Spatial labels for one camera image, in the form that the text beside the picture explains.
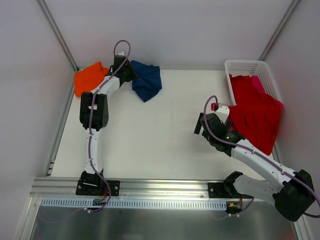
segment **white table surface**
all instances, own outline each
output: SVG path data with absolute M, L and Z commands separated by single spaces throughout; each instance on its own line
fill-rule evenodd
M 230 104 L 226 73 L 161 70 L 163 89 L 143 103 L 125 83 L 108 99 L 109 122 L 101 133 L 103 175 L 121 179 L 223 180 L 233 171 L 262 179 L 251 168 L 218 152 L 194 134 L 211 95 Z M 52 177 L 80 177 L 87 143 L 74 96 Z

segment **metal frame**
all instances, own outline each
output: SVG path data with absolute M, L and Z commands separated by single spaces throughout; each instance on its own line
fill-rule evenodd
M 302 0 L 292 0 L 291 4 L 289 5 L 287 10 L 285 11 L 281 21 L 279 22 L 278 26 L 274 30 L 274 32 L 272 34 L 272 37 L 270 38 L 269 42 L 267 43 L 265 49 L 261 53 L 261 56 L 259 57 L 260 61 L 264 61 L 267 58 L 267 56 L 271 52 L 271 49 L 273 48 L 273 46 L 275 45 L 277 39 L 279 38 L 279 35 L 284 30 L 286 24 L 291 19 L 292 14 L 295 12 L 295 10 L 297 9 L 298 4 L 301 1 Z
M 75 71 L 78 71 L 79 68 L 74 60 L 74 57 L 72 56 L 72 54 L 71 54 L 71 52 L 70 52 L 70 50 L 64 40 L 64 37 L 62 36 L 62 34 L 56 24 L 56 21 L 55 21 L 54 17 L 52 16 L 45 0 L 36 0 L 36 2 L 39 4 L 39 7 L 40 7 L 44 17 L 48 21 L 51 30 L 53 31 L 54 35 L 56 36 L 60 46 L 62 47 L 63 52 L 65 53 L 66 57 L 69 60 L 69 63 L 71 64 L 72 68 Z
M 83 196 L 76 195 L 78 180 L 78 178 L 74 177 L 37 177 L 34 180 L 30 196 L 83 198 Z M 107 180 L 120 181 L 119 198 L 162 200 L 208 200 L 208 183 L 221 182 L 212 180 L 156 179 Z
M 29 240 L 36 222 L 39 206 L 41 203 L 41 197 L 30 197 L 29 204 L 22 216 L 21 224 L 17 231 L 16 239 Z
M 309 227 L 306 216 L 302 216 L 298 221 L 294 222 L 295 232 L 299 240 L 314 240 L 314 236 Z
M 42 172 L 42 175 L 45 177 L 51 175 L 52 169 L 54 167 L 56 156 L 57 156 L 58 149 L 59 149 L 59 145 L 60 145 L 61 138 L 62 138 L 62 134 L 64 133 L 65 125 L 67 122 L 67 118 L 68 118 L 68 114 L 69 114 L 69 110 L 70 110 L 70 106 L 71 106 L 74 94 L 75 94 L 74 82 L 70 81 L 70 91 L 69 91 L 68 97 L 66 99 L 63 113 L 60 117 L 59 125 L 57 127 L 52 146 L 49 151 L 49 155 L 47 158 L 47 164 L 45 164 L 45 168 L 43 169 L 43 172 Z

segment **blue cloth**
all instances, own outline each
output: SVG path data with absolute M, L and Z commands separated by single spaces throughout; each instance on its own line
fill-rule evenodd
M 162 89 L 159 66 L 148 66 L 134 60 L 130 64 L 138 75 L 132 81 L 132 90 L 136 92 L 142 101 L 149 101 Z

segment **cable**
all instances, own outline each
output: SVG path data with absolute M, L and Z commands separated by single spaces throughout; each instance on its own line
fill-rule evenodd
M 211 129 L 209 128 L 209 125 L 208 125 L 208 121 L 207 121 L 207 106 L 210 102 L 211 99 L 215 99 L 215 103 L 218 104 L 218 98 L 213 95 L 211 97 L 208 98 L 208 100 L 206 101 L 205 105 L 204 105 L 204 110 L 203 110 L 203 118 L 204 118 L 204 124 L 205 124 L 205 127 L 207 129 L 207 131 L 209 132 L 209 134 L 217 141 L 223 143 L 223 144 L 228 144 L 228 145 L 231 145 L 231 146 L 235 146 L 235 147 L 240 147 L 240 148 L 243 148 L 245 150 L 248 150 L 250 151 L 252 154 L 256 154 L 257 156 L 259 156 L 260 158 L 262 158 L 263 160 L 267 161 L 269 164 L 271 164 L 273 167 L 275 167 L 278 171 L 280 171 L 281 173 L 283 173 L 284 175 L 286 175 L 287 177 L 293 179 L 294 181 L 296 181 L 297 183 L 301 184 L 304 188 L 306 188 L 312 195 L 313 197 L 315 198 L 315 200 L 317 201 L 319 207 L 320 207 L 320 198 L 318 197 L 318 195 L 315 193 L 315 191 L 313 191 L 311 189 L 311 187 L 309 187 L 307 184 L 305 184 L 303 181 L 299 180 L 298 178 L 296 178 L 295 176 L 292 176 L 291 174 L 287 173 L 286 171 L 284 171 L 281 167 L 279 167 L 277 164 L 275 164 L 273 161 L 271 161 L 270 159 L 268 159 L 267 157 L 265 157 L 264 155 L 262 155 L 261 153 L 259 152 L 256 152 L 254 151 L 252 148 L 250 147 L 247 147 L 247 146 L 244 146 L 244 145 L 241 145 L 241 144 L 237 144 L 237 143 L 233 143 L 233 142 L 228 142 L 228 141 L 225 141 L 225 140 L 222 140 L 220 138 L 218 138 L 217 136 L 214 135 L 214 133 L 211 131 Z M 319 219 L 320 218 L 320 214 L 319 215 L 313 215 L 313 214 L 310 214 L 310 213 L 304 213 L 304 215 L 308 216 L 308 217 L 311 217 L 311 218 L 315 218 L 315 219 Z
M 89 136 L 89 140 L 88 140 L 88 157 L 90 159 L 90 165 L 93 169 L 93 171 L 103 180 L 103 182 L 105 183 L 106 187 L 108 188 L 108 191 L 109 191 L 109 196 L 108 196 L 108 199 L 105 201 L 105 203 L 97 210 L 91 210 L 89 209 L 88 212 L 89 213 L 97 213 L 97 212 L 100 212 L 107 204 L 108 202 L 110 201 L 110 198 L 111 198 L 111 188 L 108 184 L 108 182 L 105 180 L 105 178 L 95 169 L 94 167 L 94 164 L 92 162 L 92 156 L 91 156 L 91 140 L 92 140 L 92 129 L 91 129 L 91 124 L 92 124 L 92 118 L 93 118 L 93 114 L 94 114 L 94 106 L 95 106 L 95 99 L 96 99 L 96 95 L 97 93 L 100 91 L 100 89 L 107 83 L 109 82 L 110 79 L 112 79 L 112 77 L 114 77 L 117 72 L 122 68 L 122 66 L 126 63 L 129 55 L 130 55 L 130 52 L 131 52 L 131 45 L 130 43 L 127 41 L 127 40 L 120 40 L 118 41 L 115 46 L 114 46 L 114 49 L 113 49 L 113 55 L 115 56 L 116 55 L 116 48 L 118 46 L 119 43 L 122 43 L 122 42 L 125 42 L 128 44 L 128 47 L 129 47 L 129 50 L 128 50 L 128 54 L 125 56 L 123 62 L 120 64 L 120 66 L 111 74 L 111 76 L 105 80 L 103 83 L 101 83 L 98 87 L 98 89 L 93 93 L 93 96 L 92 96 L 92 104 L 91 104 L 91 110 L 90 110 L 90 117 L 89 117 L 89 133 L 90 133 L 90 136 Z
M 101 202 L 106 199 L 107 191 L 108 191 L 107 188 L 105 188 L 103 195 L 97 199 L 97 202 Z
M 216 218 L 215 216 L 213 216 L 210 212 L 210 215 L 211 215 L 211 217 L 213 218 L 213 219 L 215 219 L 215 220 L 217 220 L 217 221 L 222 221 L 222 220 L 224 220 L 224 219 L 226 219 L 226 218 L 230 218 L 230 217 L 240 217 L 240 215 L 241 214 L 243 214 L 250 206 L 251 206 L 251 204 L 254 202 L 254 200 L 255 200 L 255 198 L 253 197 L 252 199 L 251 199 L 251 201 L 249 202 L 249 204 L 247 205 L 247 206 L 245 206 L 245 208 L 241 211 L 241 212 L 239 212 L 239 213 L 236 213 L 236 214 L 228 214 L 228 215 L 226 215 L 226 216 L 224 216 L 224 217 L 222 217 L 222 218 Z
M 244 196 L 242 194 L 240 194 L 240 195 L 241 195 L 240 200 L 236 203 L 236 205 L 240 204 L 240 206 L 242 206 L 242 201 L 243 201 Z

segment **black mounting bracket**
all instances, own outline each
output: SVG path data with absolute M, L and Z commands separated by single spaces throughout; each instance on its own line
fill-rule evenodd
M 115 55 L 113 59 L 113 65 L 112 71 L 115 71 L 119 68 L 119 66 L 125 61 L 125 63 L 122 65 L 122 67 L 118 70 L 118 72 L 115 74 L 117 78 L 120 79 L 120 87 L 124 82 L 130 82 L 138 77 L 134 69 L 132 68 L 130 62 L 128 59 L 126 59 L 126 56 L 123 55 Z
M 111 196 L 118 197 L 120 192 L 120 181 L 106 180 L 111 189 Z M 90 174 L 83 171 L 78 184 L 76 186 L 75 194 L 78 196 L 102 196 L 105 190 L 108 189 L 105 182 L 97 175 Z
M 234 171 L 223 182 L 209 182 L 208 195 L 210 199 L 240 199 L 241 194 L 234 187 L 236 179 L 243 175 L 242 172 Z M 243 199 L 252 199 L 252 196 L 242 195 Z
M 210 199 L 240 199 L 241 194 L 236 193 L 234 196 L 225 190 L 225 184 L 223 182 L 208 182 L 208 195 Z M 252 199 L 252 196 L 243 194 L 243 199 Z

